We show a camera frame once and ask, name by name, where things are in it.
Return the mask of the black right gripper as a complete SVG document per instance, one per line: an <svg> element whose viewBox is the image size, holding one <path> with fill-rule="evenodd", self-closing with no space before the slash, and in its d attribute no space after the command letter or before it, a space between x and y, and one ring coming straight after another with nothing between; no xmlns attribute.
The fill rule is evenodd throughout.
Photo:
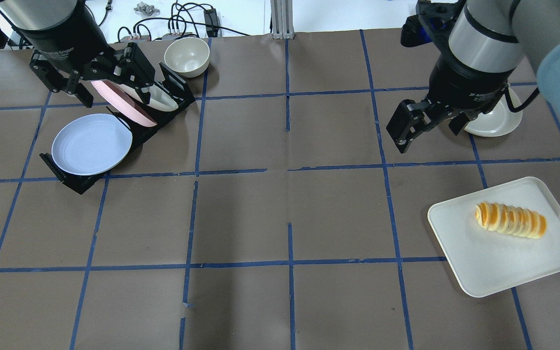
<svg viewBox="0 0 560 350"><path fill-rule="evenodd" d="M399 102L386 131L402 154L428 128L435 128L445 120L450 121L448 127L457 136L478 115L495 107L510 75L510 70L482 72L440 57L430 75L425 100Z"/></svg>

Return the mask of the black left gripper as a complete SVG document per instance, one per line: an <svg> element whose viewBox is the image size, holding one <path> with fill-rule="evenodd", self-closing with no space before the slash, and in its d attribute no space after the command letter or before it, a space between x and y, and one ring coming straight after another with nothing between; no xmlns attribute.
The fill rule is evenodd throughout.
<svg viewBox="0 0 560 350"><path fill-rule="evenodd" d="M29 67L51 92L64 91L91 108L93 95L81 82L109 80L150 102L155 69L136 43L115 50L98 29L29 31L29 42L34 46Z"/></svg>

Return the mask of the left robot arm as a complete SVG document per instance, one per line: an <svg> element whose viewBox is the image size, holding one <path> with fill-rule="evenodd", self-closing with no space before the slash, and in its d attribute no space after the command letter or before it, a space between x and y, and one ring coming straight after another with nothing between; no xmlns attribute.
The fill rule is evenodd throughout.
<svg viewBox="0 0 560 350"><path fill-rule="evenodd" d="M0 11L34 47L30 69L50 91L64 91L90 108L83 81L108 80L150 101L154 67L136 43L111 47L83 0L2 0Z"/></svg>

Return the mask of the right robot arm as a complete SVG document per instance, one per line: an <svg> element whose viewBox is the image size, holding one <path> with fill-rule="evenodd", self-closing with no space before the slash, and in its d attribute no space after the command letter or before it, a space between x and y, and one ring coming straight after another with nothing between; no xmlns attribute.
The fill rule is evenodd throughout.
<svg viewBox="0 0 560 350"><path fill-rule="evenodd" d="M560 117L560 0L419 0L400 43L433 43L440 55L426 97L398 104L386 130L400 153L418 136L449 120L454 134L489 113L502 97L511 111L508 79L526 57L538 94Z"/></svg>

